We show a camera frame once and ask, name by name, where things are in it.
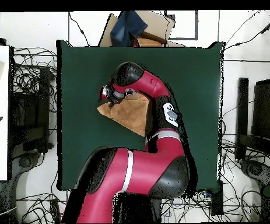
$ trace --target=brown cardboard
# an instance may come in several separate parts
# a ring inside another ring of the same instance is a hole
[[[107,21],[106,26],[104,28],[104,33],[100,39],[100,43],[99,43],[100,47],[112,46],[110,33],[111,33],[113,27],[115,26],[115,24],[117,23],[117,21],[118,21],[118,18],[116,16],[114,16],[113,14],[109,15],[108,21]]]
[[[142,38],[156,40],[161,42],[162,44],[167,43],[167,39],[170,37],[170,33],[172,31],[174,21],[154,13],[148,10],[136,10],[136,13],[141,17],[141,19],[148,25],[144,32],[140,35]],[[117,23],[118,18],[113,14],[109,15],[108,22],[104,29],[104,34],[101,37],[99,46],[100,47],[109,47],[112,46],[112,41],[110,37],[110,33]],[[179,44],[175,44],[169,42],[169,46],[182,46]]]
[[[144,33],[157,36],[163,40],[169,39],[174,20],[148,10],[136,10],[136,13],[148,25]]]
[[[185,45],[181,45],[181,44],[178,44],[178,43],[168,41],[167,44],[166,44],[166,47],[185,47]]]

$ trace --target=green tabletop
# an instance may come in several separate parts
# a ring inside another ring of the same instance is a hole
[[[174,91],[183,114],[191,153],[198,169],[198,189],[216,189],[220,96],[220,51],[189,47],[70,47],[57,43],[61,66],[62,132],[58,145],[58,189],[73,188],[96,148],[120,146],[143,150],[143,137],[101,115],[100,88],[125,61],[141,63]]]

